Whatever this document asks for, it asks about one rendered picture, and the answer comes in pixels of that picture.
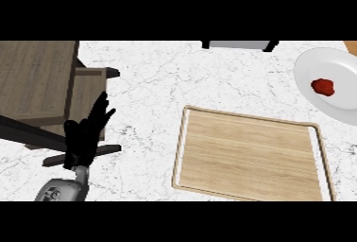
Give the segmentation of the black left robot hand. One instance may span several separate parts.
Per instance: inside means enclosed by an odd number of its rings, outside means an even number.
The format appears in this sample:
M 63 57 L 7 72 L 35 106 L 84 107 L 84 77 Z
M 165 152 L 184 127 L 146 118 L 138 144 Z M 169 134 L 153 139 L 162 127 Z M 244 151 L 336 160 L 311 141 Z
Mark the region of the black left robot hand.
M 73 120 L 63 122 L 66 145 L 63 168 L 67 170 L 75 166 L 88 167 L 93 162 L 100 131 L 115 113 L 115 109 L 106 111 L 107 106 L 107 94 L 101 92 L 93 103 L 88 117 L 79 123 Z

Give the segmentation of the white plate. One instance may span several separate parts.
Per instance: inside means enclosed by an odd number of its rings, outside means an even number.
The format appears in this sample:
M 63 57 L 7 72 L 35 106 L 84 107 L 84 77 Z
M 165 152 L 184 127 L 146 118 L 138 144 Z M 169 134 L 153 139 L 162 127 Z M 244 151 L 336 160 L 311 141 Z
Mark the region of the white plate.
M 318 94 L 311 86 L 317 79 L 332 81 L 334 94 Z M 315 108 L 342 123 L 357 126 L 357 57 L 327 47 L 305 51 L 293 64 L 299 92 Z

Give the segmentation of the dark cabinet rail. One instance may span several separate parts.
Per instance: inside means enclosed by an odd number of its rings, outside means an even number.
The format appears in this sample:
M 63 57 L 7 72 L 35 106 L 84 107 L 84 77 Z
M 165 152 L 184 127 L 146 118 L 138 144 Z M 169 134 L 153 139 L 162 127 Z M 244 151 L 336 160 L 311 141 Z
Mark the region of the dark cabinet rail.
M 59 134 L 32 127 L 3 115 L 0 115 L 0 139 L 62 151 L 63 155 L 42 160 L 42 166 L 45 167 L 65 164 L 69 161 L 70 155 L 66 153 L 65 138 Z

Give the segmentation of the red bell pepper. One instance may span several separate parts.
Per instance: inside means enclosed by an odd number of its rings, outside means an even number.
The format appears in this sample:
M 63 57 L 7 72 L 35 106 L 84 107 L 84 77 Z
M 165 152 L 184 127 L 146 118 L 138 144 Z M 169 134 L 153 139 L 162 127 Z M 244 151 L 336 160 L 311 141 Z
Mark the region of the red bell pepper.
M 314 92 L 324 96 L 334 94 L 333 81 L 324 78 L 318 78 L 311 82 L 311 88 Z

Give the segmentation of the brown wooden drawer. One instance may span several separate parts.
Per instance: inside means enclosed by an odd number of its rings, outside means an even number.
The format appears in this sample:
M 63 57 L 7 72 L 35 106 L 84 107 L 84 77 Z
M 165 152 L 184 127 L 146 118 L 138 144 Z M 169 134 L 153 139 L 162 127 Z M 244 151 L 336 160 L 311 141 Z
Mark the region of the brown wooden drawer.
M 50 71 L 31 79 L 29 90 L 20 97 L 17 120 L 63 137 L 63 121 L 79 121 L 106 90 L 106 80 L 118 76 L 113 68 L 75 68 L 70 72 Z

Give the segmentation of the grey appliance with black legs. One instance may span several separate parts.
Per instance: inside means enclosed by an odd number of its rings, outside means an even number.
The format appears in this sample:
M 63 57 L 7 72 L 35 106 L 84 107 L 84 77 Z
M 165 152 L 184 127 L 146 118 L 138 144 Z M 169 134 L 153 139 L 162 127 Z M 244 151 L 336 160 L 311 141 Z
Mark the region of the grey appliance with black legs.
M 262 52 L 270 52 L 277 44 L 277 41 L 203 41 L 202 47 L 259 49 Z

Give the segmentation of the brown wooden cabinet door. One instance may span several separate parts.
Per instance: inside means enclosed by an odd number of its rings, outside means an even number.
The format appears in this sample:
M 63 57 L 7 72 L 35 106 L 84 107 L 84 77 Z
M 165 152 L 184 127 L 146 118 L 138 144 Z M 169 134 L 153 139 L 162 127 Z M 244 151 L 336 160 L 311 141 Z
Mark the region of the brown wooden cabinet door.
M 65 121 L 78 45 L 78 41 L 0 41 L 3 116 L 35 127 Z

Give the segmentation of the pale wooden tray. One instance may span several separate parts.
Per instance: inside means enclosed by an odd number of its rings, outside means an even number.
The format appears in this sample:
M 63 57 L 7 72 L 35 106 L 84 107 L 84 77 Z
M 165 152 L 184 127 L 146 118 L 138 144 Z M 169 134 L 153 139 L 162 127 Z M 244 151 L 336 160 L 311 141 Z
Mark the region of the pale wooden tray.
M 187 106 L 171 186 L 237 200 L 333 201 L 320 142 L 314 123 Z

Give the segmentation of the orange wooden board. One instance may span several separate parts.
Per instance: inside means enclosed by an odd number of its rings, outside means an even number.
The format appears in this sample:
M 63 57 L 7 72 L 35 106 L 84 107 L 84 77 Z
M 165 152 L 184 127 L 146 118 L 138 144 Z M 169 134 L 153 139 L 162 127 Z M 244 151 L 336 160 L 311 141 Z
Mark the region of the orange wooden board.
M 343 41 L 343 45 L 348 53 L 357 56 L 357 41 Z

